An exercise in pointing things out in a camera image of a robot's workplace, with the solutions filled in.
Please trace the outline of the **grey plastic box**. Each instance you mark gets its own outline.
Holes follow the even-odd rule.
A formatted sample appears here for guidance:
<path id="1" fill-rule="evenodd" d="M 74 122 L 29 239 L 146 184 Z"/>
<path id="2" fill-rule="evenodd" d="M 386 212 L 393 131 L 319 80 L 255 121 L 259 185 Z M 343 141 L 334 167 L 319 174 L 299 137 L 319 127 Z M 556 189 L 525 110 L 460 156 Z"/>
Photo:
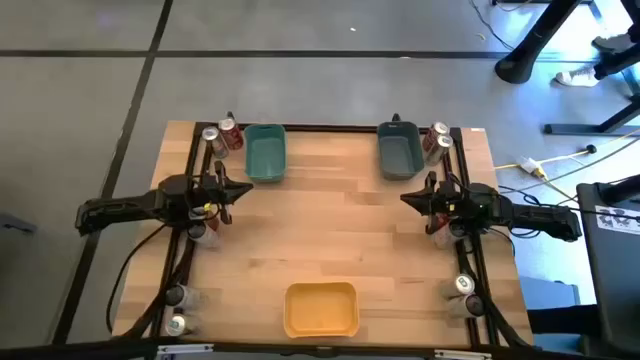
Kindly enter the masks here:
<path id="1" fill-rule="evenodd" d="M 527 310 L 580 304 L 579 290 L 576 285 L 531 277 L 521 277 L 520 285 Z"/>

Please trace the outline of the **large brown cardboard box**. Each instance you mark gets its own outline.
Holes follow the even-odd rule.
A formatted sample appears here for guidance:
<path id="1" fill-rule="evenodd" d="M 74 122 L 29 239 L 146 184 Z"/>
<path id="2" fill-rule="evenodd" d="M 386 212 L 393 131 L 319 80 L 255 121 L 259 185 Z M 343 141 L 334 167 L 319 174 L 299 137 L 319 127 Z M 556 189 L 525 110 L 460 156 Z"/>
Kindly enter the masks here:
<path id="1" fill-rule="evenodd" d="M 348 282 L 294 283 L 284 296 L 290 338 L 353 337 L 360 328 L 358 295 Z"/>

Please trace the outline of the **teal plastic bin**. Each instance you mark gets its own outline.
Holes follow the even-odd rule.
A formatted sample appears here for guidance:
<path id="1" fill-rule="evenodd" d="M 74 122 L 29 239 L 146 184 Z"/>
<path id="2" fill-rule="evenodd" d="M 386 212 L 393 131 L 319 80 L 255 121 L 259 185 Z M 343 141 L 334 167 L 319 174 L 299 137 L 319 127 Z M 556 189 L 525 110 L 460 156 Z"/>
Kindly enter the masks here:
<path id="1" fill-rule="evenodd" d="M 255 183 L 281 181 L 287 169 L 286 131 L 279 124 L 254 124 L 244 130 L 245 173 Z"/>

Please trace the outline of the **black equipment case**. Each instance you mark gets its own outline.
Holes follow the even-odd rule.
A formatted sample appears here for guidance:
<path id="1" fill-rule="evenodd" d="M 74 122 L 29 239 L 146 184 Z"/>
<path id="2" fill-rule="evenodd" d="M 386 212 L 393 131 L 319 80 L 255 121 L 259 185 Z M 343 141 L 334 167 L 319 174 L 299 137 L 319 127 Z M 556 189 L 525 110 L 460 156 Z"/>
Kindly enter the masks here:
<path id="1" fill-rule="evenodd" d="M 640 357 L 640 235 L 597 226 L 595 206 L 640 211 L 640 174 L 616 184 L 577 186 L 602 338 Z"/>

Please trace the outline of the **silver metal bracket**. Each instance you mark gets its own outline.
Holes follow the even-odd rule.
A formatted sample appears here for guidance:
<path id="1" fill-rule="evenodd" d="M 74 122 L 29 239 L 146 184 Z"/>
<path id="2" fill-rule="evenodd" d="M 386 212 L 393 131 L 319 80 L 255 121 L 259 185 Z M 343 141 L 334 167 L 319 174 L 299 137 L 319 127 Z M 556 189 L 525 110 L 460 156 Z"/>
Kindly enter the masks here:
<path id="1" fill-rule="evenodd" d="M 211 353 L 213 351 L 213 344 L 173 344 L 159 346 L 156 355 L 162 360 L 173 360 L 177 355 Z"/>
<path id="2" fill-rule="evenodd" d="M 461 350 L 434 350 L 435 360 L 493 360 L 490 353 L 461 351 Z"/>

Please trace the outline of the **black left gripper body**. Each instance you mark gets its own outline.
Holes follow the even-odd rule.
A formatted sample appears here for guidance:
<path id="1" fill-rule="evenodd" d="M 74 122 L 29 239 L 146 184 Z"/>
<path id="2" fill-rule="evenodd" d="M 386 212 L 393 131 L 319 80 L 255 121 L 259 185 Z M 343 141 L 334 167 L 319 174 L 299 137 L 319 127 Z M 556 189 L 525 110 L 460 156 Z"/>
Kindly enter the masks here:
<path id="1" fill-rule="evenodd" d="M 221 160 L 215 160 L 213 166 L 213 174 L 206 170 L 200 175 L 199 187 L 207 194 L 209 201 L 217 206 L 221 222 L 225 225 L 231 225 L 232 199 L 230 190 L 232 180 L 228 177 L 226 167 Z"/>

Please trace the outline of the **red soda can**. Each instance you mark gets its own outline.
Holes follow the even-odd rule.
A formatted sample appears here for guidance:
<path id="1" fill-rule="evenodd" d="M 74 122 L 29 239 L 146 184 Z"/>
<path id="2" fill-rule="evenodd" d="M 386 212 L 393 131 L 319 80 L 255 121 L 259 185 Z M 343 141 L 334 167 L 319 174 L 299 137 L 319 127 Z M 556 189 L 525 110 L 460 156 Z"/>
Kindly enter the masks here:
<path id="1" fill-rule="evenodd" d="M 192 221 L 200 221 L 204 225 L 208 226 L 211 230 L 217 232 L 219 229 L 220 221 L 215 209 L 211 204 L 205 204 L 202 207 L 196 207 L 190 210 L 189 218 Z"/>
<path id="2" fill-rule="evenodd" d="M 230 150 L 239 150 L 244 145 L 244 138 L 236 121 L 229 117 L 218 122 L 219 131 Z"/>

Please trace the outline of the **white marker sticker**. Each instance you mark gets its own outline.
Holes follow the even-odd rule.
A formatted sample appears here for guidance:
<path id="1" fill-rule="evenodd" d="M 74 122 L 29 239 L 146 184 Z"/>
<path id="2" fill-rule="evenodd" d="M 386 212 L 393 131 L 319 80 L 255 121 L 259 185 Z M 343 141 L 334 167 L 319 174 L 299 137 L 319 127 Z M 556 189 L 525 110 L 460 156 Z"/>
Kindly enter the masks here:
<path id="1" fill-rule="evenodd" d="M 595 206 L 596 222 L 600 229 L 640 235 L 640 211 Z"/>

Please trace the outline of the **black desk foot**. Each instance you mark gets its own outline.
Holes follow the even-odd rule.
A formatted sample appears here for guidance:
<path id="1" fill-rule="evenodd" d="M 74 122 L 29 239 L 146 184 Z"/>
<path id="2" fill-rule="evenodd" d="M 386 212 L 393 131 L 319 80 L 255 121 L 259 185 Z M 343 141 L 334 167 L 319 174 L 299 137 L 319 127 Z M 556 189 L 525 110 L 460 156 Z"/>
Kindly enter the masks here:
<path id="1" fill-rule="evenodd" d="M 600 124 L 545 124 L 547 135 L 640 137 L 640 125 L 631 126 L 631 120 L 640 117 L 640 95 L 630 97 L 630 103 Z"/>

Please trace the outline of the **black chair base leg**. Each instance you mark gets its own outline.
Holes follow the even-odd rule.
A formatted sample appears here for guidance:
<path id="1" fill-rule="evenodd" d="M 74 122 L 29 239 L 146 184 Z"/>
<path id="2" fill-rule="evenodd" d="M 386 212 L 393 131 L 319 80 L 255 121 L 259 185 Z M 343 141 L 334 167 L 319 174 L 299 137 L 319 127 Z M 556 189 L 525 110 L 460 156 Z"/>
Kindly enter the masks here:
<path id="1" fill-rule="evenodd" d="M 524 39 L 494 67 L 495 74 L 511 84 L 526 83 L 543 48 L 582 0 L 551 0 Z"/>

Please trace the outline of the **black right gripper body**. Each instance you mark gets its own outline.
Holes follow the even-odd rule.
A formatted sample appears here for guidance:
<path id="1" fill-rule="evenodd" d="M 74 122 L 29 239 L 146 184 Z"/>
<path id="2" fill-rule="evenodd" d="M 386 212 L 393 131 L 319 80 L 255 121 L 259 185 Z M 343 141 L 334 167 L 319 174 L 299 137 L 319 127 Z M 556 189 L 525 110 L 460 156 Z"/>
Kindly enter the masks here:
<path id="1" fill-rule="evenodd" d="M 430 214 L 426 225 L 426 233 L 429 225 L 429 217 L 434 214 L 446 214 L 450 217 L 450 210 L 447 202 L 453 194 L 453 184 L 448 179 L 437 180 L 435 171 L 430 171 L 425 180 L 425 185 L 430 189 Z"/>

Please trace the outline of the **dark blue plastic bin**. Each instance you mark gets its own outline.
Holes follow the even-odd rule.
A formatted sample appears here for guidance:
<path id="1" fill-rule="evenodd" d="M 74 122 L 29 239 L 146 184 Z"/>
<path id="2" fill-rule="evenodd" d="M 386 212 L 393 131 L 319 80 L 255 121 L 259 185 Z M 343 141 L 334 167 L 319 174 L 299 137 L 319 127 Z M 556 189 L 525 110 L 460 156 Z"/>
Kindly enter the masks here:
<path id="1" fill-rule="evenodd" d="M 424 168 L 419 128 L 412 122 L 392 120 L 377 127 L 379 168 L 387 180 L 408 180 Z"/>

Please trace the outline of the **person's foot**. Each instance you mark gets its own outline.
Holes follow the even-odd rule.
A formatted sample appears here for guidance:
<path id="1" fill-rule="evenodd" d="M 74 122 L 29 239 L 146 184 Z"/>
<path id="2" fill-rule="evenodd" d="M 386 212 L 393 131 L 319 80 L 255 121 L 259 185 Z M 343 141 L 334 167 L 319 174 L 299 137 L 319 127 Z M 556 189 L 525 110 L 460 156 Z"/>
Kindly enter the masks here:
<path id="1" fill-rule="evenodd" d="M 554 80 L 568 87 L 594 87 L 599 83 L 593 67 L 558 72 Z"/>
<path id="2" fill-rule="evenodd" d="M 592 46 L 600 52 L 622 52 L 634 45 L 629 34 L 618 34 L 609 37 L 598 36 L 592 40 Z"/>

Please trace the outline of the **silver soda can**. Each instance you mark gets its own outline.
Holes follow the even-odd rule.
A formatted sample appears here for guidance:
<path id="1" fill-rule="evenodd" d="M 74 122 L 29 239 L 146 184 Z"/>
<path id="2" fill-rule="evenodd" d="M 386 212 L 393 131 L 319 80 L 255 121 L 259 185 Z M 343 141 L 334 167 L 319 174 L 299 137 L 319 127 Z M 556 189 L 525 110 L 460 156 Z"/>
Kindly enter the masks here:
<path id="1" fill-rule="evenodd" d="M 470 294 L 449 299 L 447 313 L 452 318 L 476 318 L 483 316 L 486 308 L 481 297 Z"/>
<path id="2" fill-rule="evenodd" d="M 202 130 L 201 137 L 212 151 L 212 155 L 218 159 L 224 159 L 229 155 L 229 150 L 224 142 L 221 132 L 215 126 L 208 126 Z"/>
<path id="3" fill-rule="evenodd" d="M 434 138 L 425 138 L 425 163 L 430 166 L 436 165 L 452 145 L 453 140 L 448 134 L 441 134 Z"/>

